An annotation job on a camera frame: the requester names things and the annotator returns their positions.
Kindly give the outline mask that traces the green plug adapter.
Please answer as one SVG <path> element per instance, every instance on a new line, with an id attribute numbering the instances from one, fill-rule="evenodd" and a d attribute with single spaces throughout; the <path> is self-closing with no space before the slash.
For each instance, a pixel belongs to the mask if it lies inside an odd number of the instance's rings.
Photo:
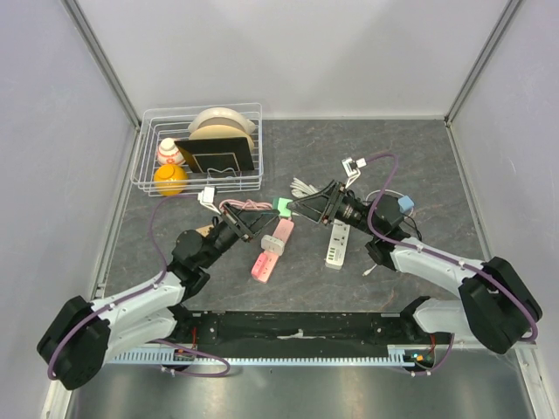
<path id="1" fill-rule="evenodd" d="M 279 212 L 279 216 L 283 218 L 290 218 L 292 211 L 288 208 L 288 204 L 293 200 L 285 197 L 275 197 L 273 199 L 273 208 Z"/>

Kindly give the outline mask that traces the white power strip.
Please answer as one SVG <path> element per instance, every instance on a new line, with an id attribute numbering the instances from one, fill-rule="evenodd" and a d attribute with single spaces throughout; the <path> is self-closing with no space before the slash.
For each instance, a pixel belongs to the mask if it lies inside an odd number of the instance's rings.
<path id="1" fill-rule="evenodd" d="M 344 264 L 350 227 L 340 221 L 335 220 L 332 224 L 331 235 L 328 244 L 325 266 L 339 271 Z"/>

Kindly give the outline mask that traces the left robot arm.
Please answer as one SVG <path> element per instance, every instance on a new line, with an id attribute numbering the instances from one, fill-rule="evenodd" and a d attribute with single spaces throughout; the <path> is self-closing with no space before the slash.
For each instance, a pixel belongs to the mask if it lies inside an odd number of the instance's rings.
<path id="1" fill-rule="evenodd" d="M 104 299 L 68 299 L 37 344 L 48 378 L 74 390 L 130 349 L 165 338 L 185 342 L 192 324 L 179 306 L 204 288 L 208 268 L 237 241 L 252 241 L 278 218 L 276 209 L 226 204 L 207 234 L 179 234 L 171 259 L 153 278 Z"/>

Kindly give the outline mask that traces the pink power strip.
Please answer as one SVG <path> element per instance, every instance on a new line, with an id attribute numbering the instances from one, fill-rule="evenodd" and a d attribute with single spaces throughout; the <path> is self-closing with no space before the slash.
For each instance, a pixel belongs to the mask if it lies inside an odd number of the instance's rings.
<path id="1" fill-rule="evenodd" d="M 286 244 L 290 238 L 290 236 L 293 233 L 293 228 L 294 228 L 294 222 L 291 219 L 285 219 L 282 218 L 279 220 L 279 223 L 275 229 L 275 231 L 273 232 L 272 235 L 273 237 L 279 238 L 281 240 L 283 240 L 285 242 L 285 248 L 286 248 Z M 276 264 L 278 263 L 280 257 L 276 256 L 274 254 L 272 254 L 271 252 L 266 251 L 266 253 L 268 254 L 268 256 L 270 257 L 268 264 L 266 265 L 266 267 L 264 268 L 262 275 L 258 278 L 255 279 L 256 281 L 260 282 L 260 283 L 267 283 L 269 278 L 272 276 L 273 270 L 276 266 Z"/>

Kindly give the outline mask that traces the white square plug adapter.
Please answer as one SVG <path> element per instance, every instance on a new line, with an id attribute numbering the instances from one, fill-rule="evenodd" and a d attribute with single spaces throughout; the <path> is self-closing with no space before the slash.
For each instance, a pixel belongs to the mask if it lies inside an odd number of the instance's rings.
<path id="1" fill-rule="evenodd" d="M 279 257 L 283 255 L 285 250 L 285 242 L 270 235 L 264 235 L 261 238 L 260 245 L 263 251 L 271 252 Z"/>

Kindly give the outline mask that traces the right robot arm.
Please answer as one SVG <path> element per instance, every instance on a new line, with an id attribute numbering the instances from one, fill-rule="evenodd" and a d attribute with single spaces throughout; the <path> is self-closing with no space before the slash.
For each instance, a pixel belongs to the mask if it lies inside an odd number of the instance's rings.
<path id="1" fill-rule="evenodd" d="M 405 214 L 396 197 L 379 194 L 371 203 L 340 182 L 287 206 L 315 223 L 345 223 L 371 239 L 366 244 L 378 266 L 425 279 L 455 295 L 450 302 L 423 299 L 400 321 L 402 337 L 413 344 L 431 333 L 470 335 L 487 349 L 506 353 L 519 341 L 533 341 L 542 309 L 514 267 L 504 258 L 460 258 L 405 232 Z"/>

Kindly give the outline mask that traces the blue plug adapter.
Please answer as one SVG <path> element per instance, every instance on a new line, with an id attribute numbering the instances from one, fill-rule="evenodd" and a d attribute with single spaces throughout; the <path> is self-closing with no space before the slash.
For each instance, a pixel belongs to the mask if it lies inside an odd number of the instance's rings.
<path id="1" fill-rule="evenodd" d="M 397 199 L 397 203 L 402 214 L 406 216 L 412 215 L 415 204 L 409 196 L 400 196 Z"/>

